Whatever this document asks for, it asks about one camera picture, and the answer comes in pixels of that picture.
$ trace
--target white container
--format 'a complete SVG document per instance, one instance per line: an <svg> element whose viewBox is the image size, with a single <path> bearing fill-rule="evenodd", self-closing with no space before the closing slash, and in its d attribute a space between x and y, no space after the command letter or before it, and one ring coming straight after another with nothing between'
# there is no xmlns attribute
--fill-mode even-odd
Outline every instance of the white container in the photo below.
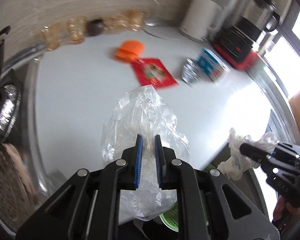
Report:
<svg viewBox="0 0 300 240"><path fill-rule="evenodd" d="M223 8L212 0L192 0L180 30L196 40L208 39L218 27Z"/></svg>

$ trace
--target clear plastic bag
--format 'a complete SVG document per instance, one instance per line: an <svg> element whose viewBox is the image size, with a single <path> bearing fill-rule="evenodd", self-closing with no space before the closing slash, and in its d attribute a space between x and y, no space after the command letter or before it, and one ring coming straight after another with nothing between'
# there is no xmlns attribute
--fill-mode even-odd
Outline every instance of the clear plastic bag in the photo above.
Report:
<svg viewBox="0 0 300 240"><path fill-rule="evenodd" d="M177 158L190 161L189 142L176 132L176 126L176 116L151 85L119 99L102 132L101 151L106 164L120 159L124 149L133 147L138 134L143 137L140 184L136 191L121 191L120 210L124 213L148 221L177 201L176 190L159 188L154 155L154 136L159 134L163 146L172 148Z"/></svg>
<svg viewBox="0 0 300 240"><path fill-rule="evenodd" d="M255 142L252 141L250 135L237 135L235 129L231 128L228 138L231 157L225 162L221 162L218 165L218 170L225 174L229 179L239 180L246 170L260 166L259 163L240 153L240 145L242 143L249 143L271 153L278 142L279 141L272 132L266 132L260 140Z"/></svg>

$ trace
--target backsplash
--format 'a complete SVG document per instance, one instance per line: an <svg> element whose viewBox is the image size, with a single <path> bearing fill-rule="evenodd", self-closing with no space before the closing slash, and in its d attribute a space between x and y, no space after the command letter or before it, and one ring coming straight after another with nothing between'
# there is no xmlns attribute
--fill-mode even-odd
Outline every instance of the backsplash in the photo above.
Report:
<svg viewBox="0 0 300 240"><path fill-rule="evenodd" d="M108 16L129 8L157 13L165 20L180 23L191 0L0 0L0 30L11 25L6 37L5 59L40 39L43 26L53 22L65 22L76 16L93 19Z"/></svg>

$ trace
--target red sauce packet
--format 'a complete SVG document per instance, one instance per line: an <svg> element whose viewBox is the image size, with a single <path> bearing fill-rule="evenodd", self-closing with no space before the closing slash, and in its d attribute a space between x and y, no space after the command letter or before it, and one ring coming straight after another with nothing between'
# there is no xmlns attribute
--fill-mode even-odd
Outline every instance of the red sauce packet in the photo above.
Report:
<svg viewBox="0 0 300 240"><path fill-rule="evenodd" d="M158 58L139 58L132 68L141 86L152 85L157 89L178 84Z"/></svg>

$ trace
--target white countertop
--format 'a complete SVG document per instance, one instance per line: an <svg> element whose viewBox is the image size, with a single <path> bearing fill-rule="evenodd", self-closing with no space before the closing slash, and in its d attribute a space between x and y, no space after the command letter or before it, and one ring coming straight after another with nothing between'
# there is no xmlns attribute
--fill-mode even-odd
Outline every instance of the white countertop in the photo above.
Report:
<svg viewBox="0 0 300 240"><path fill-rule="evenodd" d="M103 125L118 99L140 86L130 65L113 59L116 47L128 39L143 42L142 57L159 58L179 83L158 93L177 116L177 131L189 140L194 168L204 168L218 154L231 127L255 139L264 134L270 104L245 72L232 68L217 83L206 79L192 87L181 80L186 58L197 58L202 44L178 33L173 40L144 32L102 35L48 52L40 62L36 122L47 173L60 170L69 178L83 167L104 167Z"/></svg>

